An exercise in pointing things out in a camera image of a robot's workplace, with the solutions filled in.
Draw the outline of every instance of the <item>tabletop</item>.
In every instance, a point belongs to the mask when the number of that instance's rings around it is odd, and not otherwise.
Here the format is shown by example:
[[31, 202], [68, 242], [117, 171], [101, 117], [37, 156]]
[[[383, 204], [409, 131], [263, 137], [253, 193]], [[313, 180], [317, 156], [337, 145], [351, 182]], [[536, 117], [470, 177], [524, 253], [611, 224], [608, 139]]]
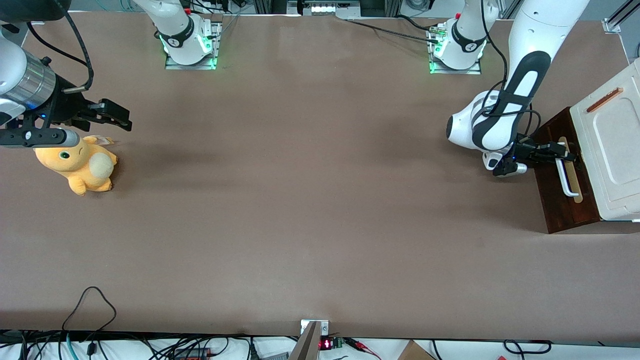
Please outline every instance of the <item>tabletop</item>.
[[[145, 14], [72, 16], [86, 97], [129, 109], [133, 131], [93, 125], [120, 163], [85, 197], [32, 150], [0, 149], [0, 328], [59, 329], [95, 285], [118, 309], [109, 330], [292, 335], [322, 318], [344, 336], [640, 338], [637, 235], [547, 235], [532, 172], [494, 178], [447, 141], [449, 116], [502, 77], [493, 49], [480, 76], [430, 74], [419, 41], [247, 16], [218, 69], [176, 71]], [[492, 29], [505, 53], [510, 26]], [[81, 56], [64, 20], [39, 29]], [[549, 119], [626, 65], [617, 35], [579, 22], [534, 108]], [[110, 315], [92, 294], [69, 327]]]

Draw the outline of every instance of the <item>black cable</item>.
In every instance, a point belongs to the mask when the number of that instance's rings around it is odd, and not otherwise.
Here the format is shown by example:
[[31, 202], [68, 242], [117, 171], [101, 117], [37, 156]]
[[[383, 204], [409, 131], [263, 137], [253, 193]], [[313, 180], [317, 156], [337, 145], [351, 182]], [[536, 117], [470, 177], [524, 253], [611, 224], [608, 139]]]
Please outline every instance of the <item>black cable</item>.
[[38, 352], [36, 353], [36, 356], [33, 358], [33, 360], [38, 360], [38, 358], [39, 358], [39, 357], [41, 357], [41, 358], [42, 358], [42, 357], [44, 357], [44, 355], [43, 355], [43, 352], [42, 352], [42, 351], [44, 350], [44, 348], [45, 348], [45, 347], [47, 347], [47, 345], [48, 345], [48, 344], [49, 344], [49, 342], [51, 341], [51, 337], [52, 337], [52, 336], [53, 336], [53, 335], [49, 335], [49, 336], [47, 337], [47, 339], [44, 341], [44, 344], [42, 345], [42, 348], [38, 347]]
[[412, 18], [410, 18], [409, 16], [406, 16], [406, 15], [403, 15], [403, 14], [401, 14], [401, 13], [399, 13], [398, 15], [396, 15], [396, 17], [397, 17], [397, 18], [400, 18], [400, 19], [407, 20], [408, 22], [410, 22], [410, 23], [411, 23], [411, 25], [415, 26], [416, 28], [419, 28], [420, 30], [424, 30], [424, 31], [429, 31], [429, 29], [430, 29], [430, 28], [433, 28], [433, 27], [435, 27], [435, 26], [438, 26], [438, 24], [433, 24], [433, 25], [430, 25], [430, 26], [421, 26], [421, 25], [418, 25], [418, 23], [416, 23], [415, 21], [413, 21], [413, 19], [412, 19]]
[[[516, 345], [516, 348], [518, 348], [517, 351], [515, 350], [511, 350], [507, 344], [514, 344]], [[522, 347], [520, 347], [520, 344], [518, 344], [517, 341], [515, 340], [504, 340], [502, 342], [502, 346], [504, 347], [504, 350], [507, 350], [508, 352], [514, 354], [514, 355], [520, 355], [520, 357], [522, 358], [522, 360], [526, 360], [524, 355], [542, 355], [542, 354], [546, 354], [547, 352], [551, 351], [551, 341], [546, 341], [545, 344], [547, 344], [547, 348], [544, 350], [540, 350], [540, 351], [523, 351]]]
[[491, 35], [489, 35], [489, 29], [487, 29], [486, 20], [484, 19], [484, 0], [480, 0], [480, 12], [482, 14], [482, 26], [484, 28], [484, 32], [486, 33], [486, 39], [491, 43], [491, 46], [495, 49], [495, 52], [498, 53], [498, 55], [500, 55], [500, 57], [502, 58], [502, 62], [504, 64], [504, 75], [502, 77], [502, 80], [504, 81], [502, 84], [502, 89], [504, 89], [504, 87], [507, 85], [507, 76], [508, 76], [507, 58], [504, 57], [504, 54], [502, 53], [502, 51], [498, 49], [498, 47], [495, 45], [495, 42], [493, 42]]
[[204, 6], [204, 4], [203, 4], [203, 3], [201, 3], [199, 0], [195, 0], [197, 4], [196, 4], [196, 3], [194, 3], [192, 0], [186, 0], [186, 1], [187, 1], [187, 3], [189, 3], [189, 4], [190, 4], [190, 5], [192, 5], [192, 6], [199, 6], [199, 7], [203, 8], [203, 9], [206, 9], [206, 10], [208, 10], [210, 13], [214, 13], [214, 12], [213, 12], [213, 11], [211, 11], [211, 10], [225, 11], [225, 9], [221, 9], [221, 8], [211, 8], [210, 6]]
[[431, 342], [433, 343], [433, 352], [436, 353], [436, 357], [438, 358], [438, 360], [442, 360], [442, 358], [440, 357], [440, 353], [438, 352], [438, 347], [436, 346], [436, 341], [431, 340]]
[[60, 11], [62, 11], [65, 14], [65, 18], [67, 19], [69, 26], [71, 26], [71, 29], [73, 29], [74, 34], [76, 35], [76, 39], [78, 40], [78, 44], [80, 44], [80, 48], [82, 49], [84, 60], [86, 62], [86, 69], [87, 69], [89, 78], [86, 80], [84, 85], [80, 86], [84, 90], [78, 90], [74, 92], [87, 91], [89, 90], [89, 88], [91, 88], [91, 85], [93, 84], [93, 67], [91, 66], [91, 59], [89, 59], [89, 52], [86, 50], [86, 47], [84, 46], [84, 41], [82, 40], [82, 36], [80, 36], [80, 32], [78, 31], [78, 28], [76, 27], [74, 20], [71, 19], [71, 16], [69, 15], [69, 12], [67, 11], [67, 9], [65, 9], [64, 6], [62, 6], [62, 4], [60, 4], [58, 0], [53, 0], [53, 2], [56, 3]]
[[78, 308], [80, 307], [80, 303], [82, 303], [82, 300], [84, 299], [84, 296], [87, 294], [87, 292], [89, 292], [89, 290], [91, 289], [96, 289], [99, 293], [100, 296], [102, 297], [102, 299], [104, 300], [105, 303], [107, 303], [107, 305], [111, 308], [111, 310], [113, 310], [113, 316], [111, 317], [111, 319], [109, 321], [107, 321], [103, 326], [100, 326], [96, 331], [94, 332], [99, 332], [102, 331], [105, 327], [107, 327], [109, 324], [111, 324], [111, 322], [113, 322], [113, 320], [116, 319], [116, 316], [118, 316], [118, 311], [116, 310], [116, 308], [113, 306], [112, 303], [109, 302], [109, 300], [107, 300], [107, 298], [104, 296], [104, 293], [102, 292], [102, 290], [100, 290], [99, 287], [97, 286], [89, 286], [88, 288], [84, 289], [84, 291], [82, 292], [82, 295], [80, 295], [80, 299], [78, 300], [78, 303], [76, 304], [76, 307], [74, 307], [73, 311], [71, 311], [71, 313], [69, 314], [69, 316], [67, 316], [67, 318], [65, 319], [65, 321], [62, 323], [62, 330], [63, 331], [68, 331], [65, 329], [65, 326], [67, 324], [67, 322], [72, 318], [72, 316], [76, 313], [76, 311], [78, 310]]
[[58, 338], [58, 359], [62, 360], [62, 332], [60, 333], [60, 338]]
[[352, 24], [362, 25], [362, 26], [365, 26], [365, 27], [367, 27], [367, 28], [371, 28], [371, 29], [374, 29], [374, 30], [379, 30], [379, 31], [382, 31], [382, 32], [385, 32], [385, 33], [389, 33], [389, 34], [392, 34], [392, 35], [397, 35], [397, 36], [399, 36], [399, 37], [412, 38], [412, 39], [415, 39], [415, 40], [420, 40], [420, 41], [425, 41], [425, 42], [431, 42], [431, 43], [434, 43], [434, 44], [437, 44], [437, 43], [438, 43], [438, 41], [437, 41], [437, 40], [435, 40], [435, 39], [430, 39], [430, 38], [421, 38], [421, 37], [416, 37], [416, 36], [409, 35], [409, 34], [398, 33], [398, 32], [396, 32], [396, 31], [391, 31], [391, 30], [387, 30], [387, 29], [379, 28], [379, 27], [377, 27], [377, 26], [373, 26], [373, 25], [365, 24], [365, 23], [363, 23], [363, 22], [357, 22], [357, 21], [353, 21], [353, 20], [345, 20], [345, 21], [346, 21], [346, 22], [350, 22], [350, 23], [352, 23]]
[[79, 63], [81, 63], [82, 65], [86, 66], [86, 62], [84, 62], [84, 60], [76, 58], [75, 56], [67, 53], [66, 51], [60, 50], [57, 47], [51, 45], [50, 43], [48, 43], [46, 40], [44, 40], [37, 32], [36, 29], [33, 28], [33, 25], [30, 22], [27, 22], [27, 28], [29, 28], [29, 32], [33, 35], [33, 37], [36, 38], [36, 40], [38, 40], [42, 45], [48, 47], [49, 49], [55, 51], [56, 53], [65, 56], [67, 58], [70, 58], [71, 60], [77, 61]]
[[[524, 131], [524, 135], [529, 134], [529, 128], [531, 127], [531, 120], [533, 118], [533, 103], [532, 102], [529, 103], [529, 110], [532, 110], [532, 111], [529, 113], [529, 122], [527, 123], [527, 129]], [[535, 131], [537, 131], [538, 128], [540, 128], [540, 125], [538, 125], [536, 127]]]
[[100, 342], [100, 340], [96, 342], [98, 343], [98, 347], [100, 348], [100, 353], [102, 354], [102, 357], [104, 357], [104, 360], [109, 360], [109, 358], [107, 357], [107, 354], [104, 352], [104, 349], [102, 348], [102, 343]]
[[246, 353], [246, 360], [249, 360], [249, 357], [251, 356], [251, 348], [253, 347], [253, 336], [250, 337], [251, 341], [249, 342], [249, 351], [247, 351]]

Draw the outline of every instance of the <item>yellow plush toy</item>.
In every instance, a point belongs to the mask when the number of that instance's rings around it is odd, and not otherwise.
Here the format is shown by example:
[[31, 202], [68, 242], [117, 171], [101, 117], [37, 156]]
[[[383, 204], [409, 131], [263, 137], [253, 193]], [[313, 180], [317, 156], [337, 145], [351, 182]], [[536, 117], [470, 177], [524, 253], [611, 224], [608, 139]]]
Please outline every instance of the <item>yellow plush toy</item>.
[[87, 190], [111, 190], [109, 176], [118, 158], [98, 143], [113, 142], [101, 136], [86, 136], [74, 147], [39, 147], [33, 150], [44, 166], [66, 177], [71, 190], [84, 196]]

